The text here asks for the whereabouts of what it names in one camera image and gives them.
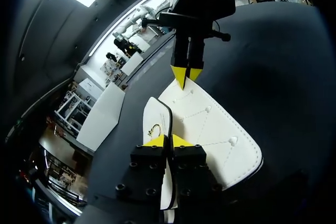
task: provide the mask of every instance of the black cable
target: black cable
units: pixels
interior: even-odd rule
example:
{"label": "black cable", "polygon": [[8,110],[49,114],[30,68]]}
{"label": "black cable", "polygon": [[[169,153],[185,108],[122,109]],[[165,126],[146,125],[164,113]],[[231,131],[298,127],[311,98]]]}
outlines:
{"label": "black cable", "polygon": [[218,22],[217,22],[216,20],[215,20],[215,23],[216,23],[217,26],[218,26],[218,32],[220,32],[220,30],[221,30],[220,28],[221,28],[221,27],[219,26],[219,24],[218,24]]}
{"label": "black cable", "polygon": [[168,6],[168,7],[166,7],[166,8],[163,8],[163,9],[159,10],[159,11],[155,14],[155,19],[157,19],[157,15],[158,15],[160,12],[169,9],[170,7],[171,7],[171,6]]}

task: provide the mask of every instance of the black table surface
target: black table surface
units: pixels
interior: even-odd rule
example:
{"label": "black table surface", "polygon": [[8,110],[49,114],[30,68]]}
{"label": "black table surface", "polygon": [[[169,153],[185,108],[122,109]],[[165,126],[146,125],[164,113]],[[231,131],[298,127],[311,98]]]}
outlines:
{"label": "black table surface", "polygon": [[[313,188],[328,168],[336,124],[335,58],[319,11],[267,2],[240,6],[218,23],[232,39],[206,40],[197,83],[261,148],[264,165],[248,180],[246,195],[257,197],[299,169]],[[130,152],[142,144],[144,106],[173,80],[171,54],[164,51],[127,90],[119,124],[94,155],[89,203],[95,195],[115,197]]]}

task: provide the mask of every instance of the gold logo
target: gold logo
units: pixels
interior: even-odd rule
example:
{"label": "gold logo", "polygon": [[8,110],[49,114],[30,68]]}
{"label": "gold logo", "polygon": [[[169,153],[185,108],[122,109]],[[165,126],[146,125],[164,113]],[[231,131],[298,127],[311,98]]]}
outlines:
{"label": "gold logo", "polygon": [[160,125],[155,124],[155,125],[148,131],[148,136],[152,137],[152,134],[153,134],[153,132],[154,132],[155,127],[159,127],[159,134],[158,134],[158,136],[161,135],[161,127],[160,127]]}

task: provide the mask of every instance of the white robotic arm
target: white robotic arm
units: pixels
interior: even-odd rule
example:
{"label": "white robotic arm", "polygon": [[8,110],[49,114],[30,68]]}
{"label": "white robotic arm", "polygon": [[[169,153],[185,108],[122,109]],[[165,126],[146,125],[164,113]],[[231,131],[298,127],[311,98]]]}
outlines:
{"label": "white robotic arm", "polygon": [[144,18],[146,15],[150,15],[151,18],[155,18],[155,15],[157,12],[162,10],[163,8],[167,8],[170,5],[170,0],[165,0],[163,3],[161,3],[156,10],[154,10],[151,7],[148,7],[146,5],[140,5],[136,12],[133,14],[133,16],[127,20],[127,22],[121,26],[119,26],[112,34],[115,36],[115,38],[119,41],[126,38],[129,39],[134,34],[136,34],[140,29],[136,29],[133,31],[130,35],[124,36],[123,34],[126,32],[127,28],[137,23],[137,20]]}

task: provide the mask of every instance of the white shelving unit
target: white shelving unit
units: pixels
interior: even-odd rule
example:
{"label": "white shelving unit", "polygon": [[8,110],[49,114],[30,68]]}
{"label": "white shelving unit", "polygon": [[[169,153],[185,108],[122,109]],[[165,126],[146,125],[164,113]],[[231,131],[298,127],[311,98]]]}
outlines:
{"label": "white shelving unit", "polygon": [[72,115],[74,115],[74,112],[76,112],[81,113],[83,116],[87,117],[92,107],[88,104],[89,101],[83,101],[75,93],[67,92],[66,97],[68,97],[67,101],[58,110],[55,110],[55,114],[68,128],[73,129],[79,133],[82,127],[82,123],[72,118]]}

